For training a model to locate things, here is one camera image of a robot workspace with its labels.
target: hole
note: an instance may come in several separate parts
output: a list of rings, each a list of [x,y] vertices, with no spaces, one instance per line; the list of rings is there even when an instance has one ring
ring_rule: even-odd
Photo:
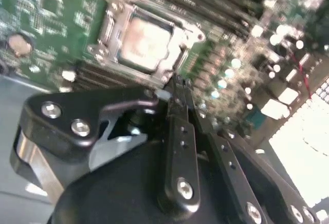
[[[180,146],[182,146],[183,148],[188,148],[189,147],[185,141],[181,141]]]
[[[227,149],[227,147],[225,145],[222,145],[221,148],[222,148],[222,151],[228,152],[228,149]]]
[[[234,170],[236,169],[236,166],[233,164],[233,162],[230,161],[228,164],[232,169],[234,169]]]

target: black plastic arm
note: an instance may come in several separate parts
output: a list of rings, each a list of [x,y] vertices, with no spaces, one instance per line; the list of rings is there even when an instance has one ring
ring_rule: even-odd
[[[153,92],[137,86],[38,95],[25,102],[20,128],[36,145],[62,160],[77,161],[86,158],[98,140],[103,120],[112,114],[150,108],[157,103]],[[47,106],[54,109],[52,105],[59,109],[46,110]]]

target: screw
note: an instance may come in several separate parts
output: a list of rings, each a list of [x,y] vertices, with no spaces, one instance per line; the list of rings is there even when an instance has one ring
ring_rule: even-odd
[[[199,108],[202,109],[202,110],[206,110],[207,109],[207,106],[205,103],[200,103],[199,104]]]
[[[183,178],[180,178],[177,182],[177,190],[183,198],[189,200],[193,196],[193,189],[191,185]]]
[[[56,119],[62,114],[60,107],[52,102],[46,102],[43,104],[41,107],[41,112],[51,119]]]
[[[73,121],[71,125],[71,130],[80,137],[86,137],[90,133],[89,125],[85,121],[80,119],[76,119]]]
[[[185,141],[181,141],[180,142],[180,146],[182,146],[183,148],[187,148],[188,145],[185,143]]]
[[[293,212],[293,214],[294,214],[294,217],[297,219],[297,221],[298,221],[299,223],[303,223],[304,219],[303,219],[302,214],[299,212],[299,210],[296,209],[296,207],[293,206],[293,205],[291,205],[290,207],[291,207],[291,210],[292,210],[292,212]]]
[[[251,202],[247,202],[247,212],[248,212],[248,215],[253,220],[253,222],[255,222],[256,224],[262,223],[261,213]]]
[[[303,211],[304,211],[306,217],[307,217],[312,223],[315,223],[314,216],[310,213],[310,211],[307,209],[307,207],[303,207]]]
[[[203,112],[199,112],[199,114],[200,114],[200,117],[203,118],[203,119],[206,117],[206,114],[203,113]]]

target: capacitor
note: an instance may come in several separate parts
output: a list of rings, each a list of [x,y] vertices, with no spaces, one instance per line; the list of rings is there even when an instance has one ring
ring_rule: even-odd
[[[260,72],[264,72],[268,75],[270,79],[275,78],[276,72],[274,69],[268,64],[268,59],[264,55],[259,55],[257,60],[253,63],[253,66]]]
[[[223,78],[218,79],[217,86],[218,86],[219,89],[226,89],[227,88],[226,80],[223,79]]]
[[[253,88],[253,84],[244,82],[241,84],[241,87],[245,91],[245,94],[250,95]]]
[[[234,58],[233,60],[231,60],[231,66],[234,69],[239,69],[242,65],[242,62],[240,59],[238,58]]]
[[[271,65],[271,67],[276,73],[279,73],[281,71],[281,66],[279,64]]]
[[[211,92],[211,98],[212,99],[218,99],[219,97],[220,97],[220,93],[219,93],[218,90],[215,89]]]
[[[252,109],[253,109],[253,104],[252,104],[252,102],[251,102],[251,100],[250,100],[249,97],[245,96],[245,97],[243,98],[243,102],[244,102],[244,104],[246,105],[246,108],[247,108],[248,110],[252,110]]]
[[[227,68],[227,69],[224,71],[224,73],[225,73],[225,76],[228,77],[229,79],[233,78],[234,75],[235,75],[234,70],[231,69],[231,68]]]
[[[268,75],[270,79],[274,79],[276,77],[276,72],[270,65],[266,65],[264,67],[264,72]]]

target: green circuit board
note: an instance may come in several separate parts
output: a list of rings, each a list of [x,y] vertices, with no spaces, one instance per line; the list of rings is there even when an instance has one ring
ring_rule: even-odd
[[[269,31],[275,30],[272,26],[280,23],[306,25],[314,12],[312,9],[306,9],[301,1],[304,0],[279,0],[275,6],[265,8],[259,18],[259,25],[266,26]],[[8,35],[19,32],[32,41],[33,51],[25,57],[18,58],[6,47],[0,49],[2,60],[16,75],[57,90],[62,83],[62,68],[67,62],[83,60],[98,64],[94,56],[87,51],[87,47],[97,42],[107,6],[105,0],[0,0],[0,5],[0,40],[6,41]],[[178,72],[196,79],[204,58],[215,45],[225,48],[230,57],[243,58],[241,70],[234,79],[229,80],[233,88],[223,92],[223,105],[221,108],[216,105],[213,107],[216,113],[226,110],[226,113],[238,114],[240,105],[227,108],[229,103],[236,101],[238,88],[235,85],[241,79],[251,76],[256,81],[262,81],[261,76],[258,76],[250,65],[255,51],[252,45],[265,45],[268,39],[250,37],[247,41],[241,41],[232,33],[214,29],[198,14],[191,16],[193,21],[199,21],[206,40],[192,47]],[[211,102],[209,93],[196,93],[196,96],[198,100]]]

